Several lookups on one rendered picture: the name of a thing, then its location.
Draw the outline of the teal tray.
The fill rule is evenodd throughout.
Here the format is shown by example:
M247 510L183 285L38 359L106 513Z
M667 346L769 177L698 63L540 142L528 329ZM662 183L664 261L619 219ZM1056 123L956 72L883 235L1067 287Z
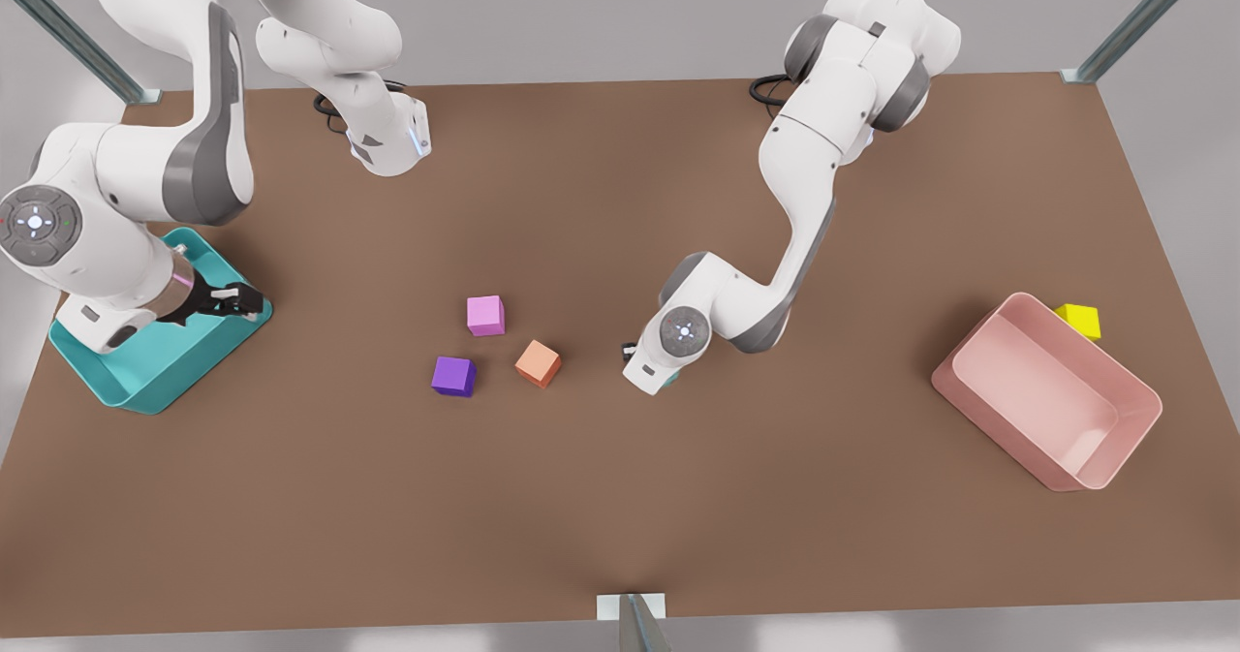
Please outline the teal tray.
M273 315L270 300L249 321L195 315L185 326L150 324L118 351L97 355L61 322L50 325L50 345L108 408L155 415L228 357Z

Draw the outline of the orange cube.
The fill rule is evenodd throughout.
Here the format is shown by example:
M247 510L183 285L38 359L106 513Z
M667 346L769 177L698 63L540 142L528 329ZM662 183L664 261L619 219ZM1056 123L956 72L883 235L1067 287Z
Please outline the orange cube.
M562 357L541 343L539 340L531 340L525 352L515 362L517 373L539 388L551 384L560 366Z

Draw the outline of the pink cube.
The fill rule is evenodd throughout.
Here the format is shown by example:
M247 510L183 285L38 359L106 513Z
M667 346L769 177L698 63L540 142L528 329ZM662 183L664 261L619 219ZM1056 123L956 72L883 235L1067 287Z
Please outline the pink cube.
M466 299L466 322L474 337L494 337L506 331L506 312L498 295Z

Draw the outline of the purple cube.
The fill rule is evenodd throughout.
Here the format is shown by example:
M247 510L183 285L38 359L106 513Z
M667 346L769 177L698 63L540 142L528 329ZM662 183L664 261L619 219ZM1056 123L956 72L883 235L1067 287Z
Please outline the purple cube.
M477 382L477 364L467 357L436 357L432 388L441 395L470 397Z

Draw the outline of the pink bin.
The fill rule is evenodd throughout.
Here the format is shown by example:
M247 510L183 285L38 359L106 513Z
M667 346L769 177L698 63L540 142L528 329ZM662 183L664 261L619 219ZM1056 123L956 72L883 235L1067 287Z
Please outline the pink bin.
M1152 388L1027 293L993 307L931 383L1056 492L1107 487L1163 413Z

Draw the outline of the yellow cube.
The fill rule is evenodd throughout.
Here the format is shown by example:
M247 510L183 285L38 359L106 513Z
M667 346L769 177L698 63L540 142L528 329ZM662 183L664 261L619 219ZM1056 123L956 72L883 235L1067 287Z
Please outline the yellow cube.
M1071 328L1083 333L1084 337L1094 340L1094 342L1101 338L1101 320L1097 307L1066 302L1055 307L1053 312L1066 321Z

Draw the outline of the silver frame post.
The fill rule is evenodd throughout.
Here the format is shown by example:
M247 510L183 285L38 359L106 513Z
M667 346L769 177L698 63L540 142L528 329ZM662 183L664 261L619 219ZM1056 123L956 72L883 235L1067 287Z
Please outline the silver frame post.
M672 652L660 620L667 617L665 593L601 594L595 619L618 622L619 652Z
M1095 86L1179 0L1141 0L1076 68L1060 69L1066 86Z
M112 59L112 55L107 53L89 33L81 30L81 26L53 0L12 0L12 2L124 104L155 105L161 100L159 88L145 88L131 78L122 64Z

